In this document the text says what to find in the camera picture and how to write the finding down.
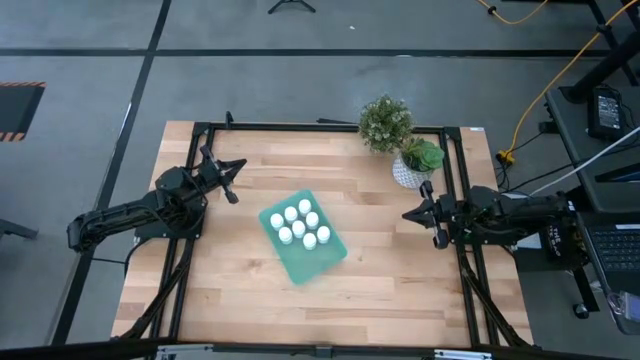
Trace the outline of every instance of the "green plant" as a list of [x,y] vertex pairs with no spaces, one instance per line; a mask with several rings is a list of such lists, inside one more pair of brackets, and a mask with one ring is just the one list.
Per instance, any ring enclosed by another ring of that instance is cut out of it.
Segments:
[[368,104],[360,117],[360,135],[373,152],[391,153],[411,136],[411,112],[404,101],[384,95]]
[[414,171],[427,172],[442,167],[444,151],[422,138],[407,140],[401,149],[402,161]]

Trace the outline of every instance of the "potted plant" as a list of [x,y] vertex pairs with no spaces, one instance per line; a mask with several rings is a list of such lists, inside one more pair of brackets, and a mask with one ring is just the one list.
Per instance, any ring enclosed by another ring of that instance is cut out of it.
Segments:
[[417,189],[431,178],[435,169],[442,167],[444,151],[422,138],[407,140],[393,162],[393,178],[406,188]]
[[364,107],[359,132],[371,151],[393,153],[411,137],[411,112],[403,101],[384,95]]
[[413,120],[404,101],[384,95],[362,110],[360,135],[364,143],[376,153],[400,154],[393,163],[396,182],[417,189],[442,166],[444,152],[422,138],[412,138]]

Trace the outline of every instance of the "succulent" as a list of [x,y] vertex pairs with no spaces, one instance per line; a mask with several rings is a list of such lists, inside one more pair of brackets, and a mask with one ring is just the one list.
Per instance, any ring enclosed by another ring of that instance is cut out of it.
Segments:
[[430,141],[422,138],[407,140],[400,155],[404,163],[414,171],[427,172],[442,167],[444,151]]

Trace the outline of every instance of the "metal bracket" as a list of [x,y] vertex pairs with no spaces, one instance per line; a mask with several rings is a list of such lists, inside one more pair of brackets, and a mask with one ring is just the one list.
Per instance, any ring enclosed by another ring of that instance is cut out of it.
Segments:
[[458,350],[438,350],[436,349],[434,359],[442,360],[491,360],[490,353],[480,353],[475,351]]
[[205,122],[197,122],[195,123],[195,125],[193,126],[193,132],[191,133],[192,136],[201,136],[203,134],[207,133],[207,130],[209,130],[209,123],[205,123]]
[[156,360],[168,359],[169,355],[178,355],[194,352],[213,352],[213,344],[187,344],[158,346]]
[[316,346],[316,357],[330,359],[333,357],[333,348],[330,345],[319,345]]
[[459,127],[444,127],[443,128],[445,135],[447,135],[453,141],[462,141],[462,134],[460,133]]

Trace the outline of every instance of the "laptop keyboard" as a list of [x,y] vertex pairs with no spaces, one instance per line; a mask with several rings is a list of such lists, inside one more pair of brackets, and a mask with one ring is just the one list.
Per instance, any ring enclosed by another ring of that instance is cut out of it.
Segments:
[[589,229],[605,270],[640,272],[640,230]]

